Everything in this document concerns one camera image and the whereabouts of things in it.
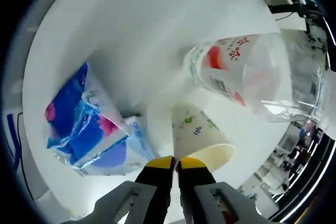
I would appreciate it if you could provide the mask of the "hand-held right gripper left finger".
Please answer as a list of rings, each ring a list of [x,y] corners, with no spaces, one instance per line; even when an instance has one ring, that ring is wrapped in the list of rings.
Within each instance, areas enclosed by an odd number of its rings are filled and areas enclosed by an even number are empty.
[[[170,205],[175,166],[172,156],[149,161],[136,180],[126,181],[99,199],[93,223],[163,223]]]

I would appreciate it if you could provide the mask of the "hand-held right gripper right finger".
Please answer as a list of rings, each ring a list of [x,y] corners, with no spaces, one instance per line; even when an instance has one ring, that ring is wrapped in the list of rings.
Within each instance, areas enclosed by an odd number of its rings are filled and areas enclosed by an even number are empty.
[[[216,182],[192,157],[177,164],[181,205],[187,223],[262,223],[255,203],[226,182]]]

